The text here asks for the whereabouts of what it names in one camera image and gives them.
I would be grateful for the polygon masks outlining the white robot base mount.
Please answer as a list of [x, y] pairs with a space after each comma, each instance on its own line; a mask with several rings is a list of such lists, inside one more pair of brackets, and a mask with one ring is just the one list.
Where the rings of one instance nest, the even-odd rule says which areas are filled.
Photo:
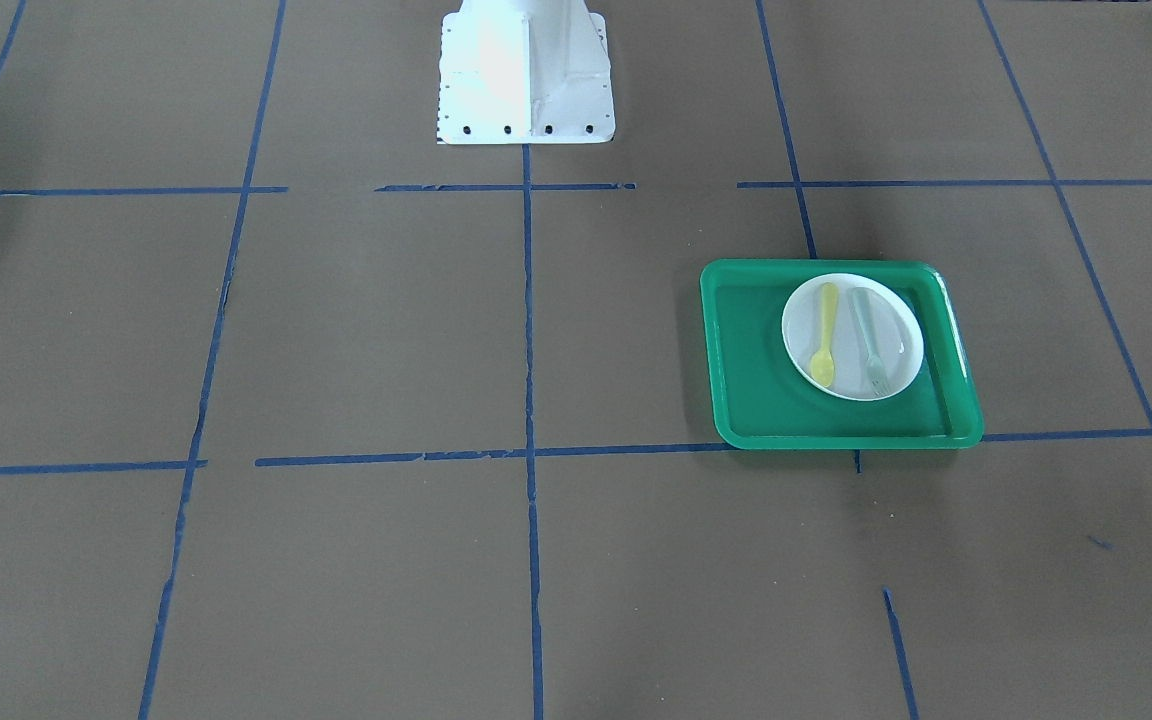
[[463, 1], [440, 26], [435, 141], [607, 143], [608, 28], [584, 1]]

